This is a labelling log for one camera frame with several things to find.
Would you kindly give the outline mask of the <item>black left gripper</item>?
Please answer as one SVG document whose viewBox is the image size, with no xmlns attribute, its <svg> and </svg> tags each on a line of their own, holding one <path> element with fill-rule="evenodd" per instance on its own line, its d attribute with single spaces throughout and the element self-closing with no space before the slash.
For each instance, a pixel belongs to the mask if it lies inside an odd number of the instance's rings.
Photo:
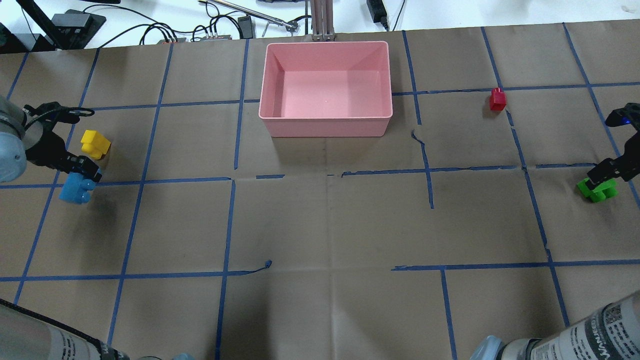
<svg viewBox="0 0 640 360">
<path fill-rule="evenodd" d="M 66 142 L 50 127 L 37 122 L 27 134 L 39 135 L 35 144 L 26 149 L 26 160 L 38 167 L 47 167 L 62 173 L 79 174 L 83 179 L 99 183 L 103 174 L 96 162 L 85 155 L 74 155 L 66 149 Z"/>
</svg>

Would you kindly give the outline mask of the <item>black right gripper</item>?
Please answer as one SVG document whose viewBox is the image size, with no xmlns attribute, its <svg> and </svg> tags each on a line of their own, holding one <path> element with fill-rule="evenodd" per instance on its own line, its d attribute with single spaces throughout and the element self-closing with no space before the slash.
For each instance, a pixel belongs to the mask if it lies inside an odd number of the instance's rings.
<svg viewBox="0 0 640 360">
<path fill-rule="evenodd" d="M 586 187 L 592 191 L 608 180 L 622 178 L 630 182 L 640 173 L 640 132 L 636 132 L 624 144 L 624 152 L 618 158 L 605 158 L 587 172 Z"/>
</svg>

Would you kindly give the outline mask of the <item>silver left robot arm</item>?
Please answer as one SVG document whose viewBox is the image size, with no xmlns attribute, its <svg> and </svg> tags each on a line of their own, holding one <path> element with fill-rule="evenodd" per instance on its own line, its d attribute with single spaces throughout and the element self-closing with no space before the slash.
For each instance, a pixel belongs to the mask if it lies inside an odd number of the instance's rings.
<svg viewBox="0 0 640 360">
<path fill-rule="evenodd" d="M 27 163 L 62 173 L 78 173 L 93 182 L 102 179 L 101 170 L 89 157 L 75 155 L 54 132 L 58 123 L 75 125 L 81 117 L 95 114 L 93 109 L 69 107 L 48 102 L 34 108 L 19 107 L 0 98 L 0 175 L 1 182 L 13 182 L 25 173 Z"/>
</svg>

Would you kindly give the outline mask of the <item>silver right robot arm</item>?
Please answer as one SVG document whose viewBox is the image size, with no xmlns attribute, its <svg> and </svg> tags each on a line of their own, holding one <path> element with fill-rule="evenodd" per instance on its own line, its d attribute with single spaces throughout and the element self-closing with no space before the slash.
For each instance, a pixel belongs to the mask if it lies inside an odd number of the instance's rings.
<svg viewBox="0 0 640 360">
<path fill-rule="evenodd" d="M 615 177 L 633 178 L 639 172 L 639 134 L 624 144 L 617 159 L 606 159 L 577 187 L 592 202 L 614 194 Z M 503 342 L 489 335 L 475 349 L 472 360 L 638 360 L 640 341 L 639 292 L 613 301 L 547 338 Z"/>
</svg>

